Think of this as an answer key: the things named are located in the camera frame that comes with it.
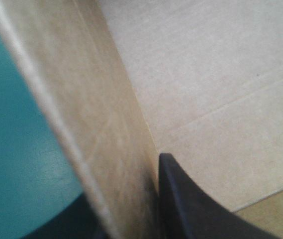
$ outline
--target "cardboard box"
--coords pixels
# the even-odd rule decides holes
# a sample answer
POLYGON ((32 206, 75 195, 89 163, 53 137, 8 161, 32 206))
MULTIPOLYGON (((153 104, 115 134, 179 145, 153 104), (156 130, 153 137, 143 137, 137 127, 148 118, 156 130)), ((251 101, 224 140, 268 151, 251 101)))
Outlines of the cardboard box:
POLYGON ((114 238, 156 237, 158 152, 231 211, 283 190, 283 1, 0 0, 0 33, 114 238))

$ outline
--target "brown cardboard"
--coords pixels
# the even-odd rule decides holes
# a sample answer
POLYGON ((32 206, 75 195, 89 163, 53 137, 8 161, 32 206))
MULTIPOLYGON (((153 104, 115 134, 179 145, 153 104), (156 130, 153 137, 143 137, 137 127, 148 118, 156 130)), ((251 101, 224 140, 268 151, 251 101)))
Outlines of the brown cardboard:
POLYGON ((283 1, 98 3, 0 0, 0 34, 111 236, 156 237, 156 148, 232 211, 281 191, 283 1))
POLYGON ((283 191, 244 208, 236 214, 283 238, 283 191))
POLYGON ((159 152, 232 211, 283 189, 283 1, 99 0, 159 152))
POLYGON ((0 34, 112 238, 156 238, 158 155, 95 2, 0 0, 0 34))

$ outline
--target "black object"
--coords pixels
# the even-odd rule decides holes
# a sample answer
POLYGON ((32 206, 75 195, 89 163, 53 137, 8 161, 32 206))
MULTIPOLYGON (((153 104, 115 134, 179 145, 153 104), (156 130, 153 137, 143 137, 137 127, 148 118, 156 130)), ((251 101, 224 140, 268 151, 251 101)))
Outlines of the black object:
POLYGON ((278 239, 211 199, 168 153, 159 156, 159 208, 167 239, 278 239))
POLYGON ((108 239, 84 194, 23 239, 108 239))
MULTIPOLYGON (((162 239, 278 239, 205 194, 168 153, 159 156, 162 239)), ((109 239, 84 194, 23 239, 109 239)))

